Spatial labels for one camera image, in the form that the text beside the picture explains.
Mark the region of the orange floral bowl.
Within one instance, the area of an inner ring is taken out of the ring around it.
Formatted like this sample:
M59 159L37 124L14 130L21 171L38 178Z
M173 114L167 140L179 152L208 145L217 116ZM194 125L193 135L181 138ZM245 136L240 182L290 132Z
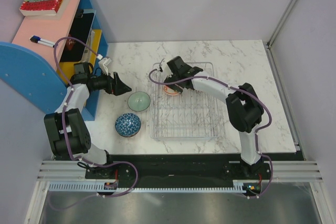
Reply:
M163 86L163 91L170 96L176 96L176 95L180 95L179 92L169 88L168 86Z

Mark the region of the pale green bowl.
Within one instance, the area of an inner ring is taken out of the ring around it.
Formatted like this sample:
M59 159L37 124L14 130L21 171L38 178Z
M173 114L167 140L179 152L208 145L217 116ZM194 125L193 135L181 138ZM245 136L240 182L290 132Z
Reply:
M128 106L135 112L145 111L150 106L150 103L150 96L142 91L137 91L131 94L128 98Z

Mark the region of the blue triangle pattern bowl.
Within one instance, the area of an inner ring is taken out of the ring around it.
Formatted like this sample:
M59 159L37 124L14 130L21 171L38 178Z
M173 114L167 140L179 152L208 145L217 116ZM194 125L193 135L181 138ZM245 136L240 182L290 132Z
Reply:
M141 120L134 113L125 113L115 122L115 130L123 137L132 137L141 129Z

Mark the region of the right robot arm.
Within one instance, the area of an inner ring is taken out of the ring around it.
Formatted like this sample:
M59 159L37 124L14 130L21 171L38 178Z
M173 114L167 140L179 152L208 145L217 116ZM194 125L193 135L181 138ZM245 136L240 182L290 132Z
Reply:
M202 91L222 101L227 107L231 125L239 132L241 144L241 174L248 179L259 173L258 162L261 159L254 133L258 129L264 108L258 102L254 88L244 83L238 88L212 77L206 76L200 67L192 67L176 56L166 63L164 83L177 93L185 89Z

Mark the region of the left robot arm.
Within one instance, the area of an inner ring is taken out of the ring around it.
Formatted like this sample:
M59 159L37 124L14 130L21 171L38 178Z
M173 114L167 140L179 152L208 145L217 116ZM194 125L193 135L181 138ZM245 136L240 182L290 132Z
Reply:
M103 178L111 178L114 175L115 165L106 150L92 144L82 112L93 91L103 90L115 96L132 91L120 80L117 72L109 72L110 64L110 58L99 61L101 69L99 76L91 72L88 62L75 64L75 74L70 78L62 104L54 113L44 117L54 156L65 160L84 161L90 166L97 167L97 173Z

